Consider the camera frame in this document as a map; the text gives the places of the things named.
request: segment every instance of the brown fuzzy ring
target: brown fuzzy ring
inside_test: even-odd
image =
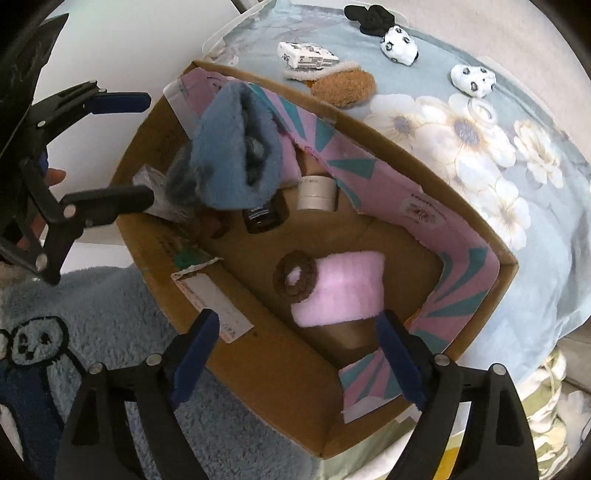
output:
[[[300,278],[295,284],[289,285],[287,276],[296,267],[300,267]],[[279,260],[275,273],[273,273],[275,291],[288,298],[291,303],[299,303],[308,298],[314,290],[317,280],[316,260],[302,250],[294,250],[284,256]]]

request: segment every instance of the cartoon face embroidery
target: cartoon face embroidery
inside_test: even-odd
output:
[[[20,324],[12,331],[12,363],[26,367],[57,359],[67,347],[66,332],[58,317],[41,317]]]

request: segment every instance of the barcode sticker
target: barcode sticker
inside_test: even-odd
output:
[[[228,297],[203,273],[175,283],[198,312],[208,308],[220,317],[220,337],[232,343],[254,327]]]

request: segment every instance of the brown fuzzy slipper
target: brown fuzzy slipper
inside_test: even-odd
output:
[[[312,96],[339,108],[368,100],[376,91],[374,76],[361,69],[339,72],[314,82]]]

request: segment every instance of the white flower print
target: white flower print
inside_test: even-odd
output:
[[[474,207],[505,245],[514,251],[525,247],[525,231],[531,225],[530,208],[515,184],[504,178],[478,193]]]
[[[546,130],[531,120],[516,121],[514,128],[517,136],[513,142],[524,156],[527,168],[535,180],[543,185],[550,180],[552,185],[561,189],[564,183],[560,170],[560,152]]]
[[[364,123],[408,152],[413,150],[415,132],[424,123],[421,108],[408,95],[375,95]]]
[[[428,166],[432,170],[454,171],[452,178],[442,178],[470,201],[467,192],[494,185],[501,177],[499,166],[515,164],[515,147],[500,127],[485,127],[474,120],[468,101],[459,93],[448,103],[432,97],[417,98],[425,121],[416,132],[415,150],[427,150],[428,155],[421,158],[430,157]]]

